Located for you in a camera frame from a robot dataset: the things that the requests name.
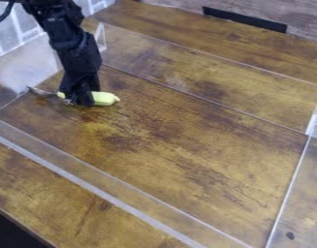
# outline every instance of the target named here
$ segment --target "black cable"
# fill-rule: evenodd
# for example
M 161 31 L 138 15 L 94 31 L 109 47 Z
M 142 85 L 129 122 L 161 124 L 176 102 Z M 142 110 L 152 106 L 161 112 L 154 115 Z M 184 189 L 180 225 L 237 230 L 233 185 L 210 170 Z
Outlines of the black cable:
M 6 12 L 4 12 L 4 14 L 0 15 L 0 22 L 2 22 L 2 21 L 7 18 L 7 16 L 10 15 L 11 11 L 12 11 L 12 8 L 14 8 L 14 5 L 15 5 L 15 2 L 16 2 L 16 1 L 14 0 L 14 1 L 11 1 L 11 2 L 8 3 Z

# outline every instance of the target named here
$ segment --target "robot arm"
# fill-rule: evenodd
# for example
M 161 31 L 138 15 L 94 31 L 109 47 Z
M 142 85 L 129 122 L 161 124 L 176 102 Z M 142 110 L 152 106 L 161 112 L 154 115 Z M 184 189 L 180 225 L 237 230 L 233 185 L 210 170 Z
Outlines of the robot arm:
M 82 9 L 73 0 L 0 0 L 10 2 L 0 21 L 7 17 L 15 2 L 35 17 L 50 36 L 50 44 L 59 55 L 65 75 L 59 91 L 66 102 L 83 106 L 95 103 L 93 91 L 99 91 L 99 66 L 102 63 L 94 35 L 81 27 Z

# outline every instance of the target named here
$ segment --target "wood plank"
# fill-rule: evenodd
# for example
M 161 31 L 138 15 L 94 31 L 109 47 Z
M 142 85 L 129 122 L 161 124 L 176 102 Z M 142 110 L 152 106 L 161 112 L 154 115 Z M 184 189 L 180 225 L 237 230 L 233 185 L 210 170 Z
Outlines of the wood plank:
M 105 65 L 306 132 L 317 86 L 114 26 L 106 26 L 106 37 Z
M 186 247 L 3 144 L 0 210 L 59 248 Z
M 289 25 L 288 33 L 317 40 L 317 1 L 310 0 L 139 0 L 139 2 L 182 8 L 202 14 L 202 6 L 255 16 Z
M 317 139 L 308 145 L 272 247 L 317 247 Z
M 0 119 L 263 247 L 306 136 L 117 70 L 99 76 L 117 106 L 70 108 L 26 95 Z
M 317 43 L 133 0 L 95 14 L 115 26 L 317 83 Z

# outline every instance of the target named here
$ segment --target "wood grain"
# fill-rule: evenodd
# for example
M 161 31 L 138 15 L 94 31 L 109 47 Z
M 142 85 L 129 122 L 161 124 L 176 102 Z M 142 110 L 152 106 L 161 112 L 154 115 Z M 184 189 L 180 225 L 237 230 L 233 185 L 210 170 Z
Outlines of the wood grain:
M 288 33 L 317 40 L 317 1 L 310 0 L 139 0 L 142 3 L 177 7 L 202 14 L 202 6 L 289 25 Z
M 263 247 L 306 136 L 117 70 L 99 76 L 119 105 L 70 108 L 26 95 L 0 118 Z
M 198 98 L 306 132 L 317 86 L 106 26 L 103 63 Z
M 317 84 L 317 43 L 134 0 L 94 15 L 109 24 Z
M 186 247 L 2 144 L 0 209 L 59 248 Z
M 304 154 L 271 247 L 317 247 L 317 139 Z

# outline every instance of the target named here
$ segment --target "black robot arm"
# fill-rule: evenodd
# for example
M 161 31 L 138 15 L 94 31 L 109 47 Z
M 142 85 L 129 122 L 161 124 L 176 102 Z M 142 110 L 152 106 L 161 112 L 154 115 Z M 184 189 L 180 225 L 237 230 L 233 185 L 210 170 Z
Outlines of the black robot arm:
M 93 106 L 91 92 L 99 91 L 102 61 L 94 35 L 81 27 L 85 18 L 81 7 L 73 0 L 0 1 L 10 2 L 10 5 L 22 3 L 50 36 L 51 47 L 65 68 L 59 91 L 66 95 L 66 102 Z

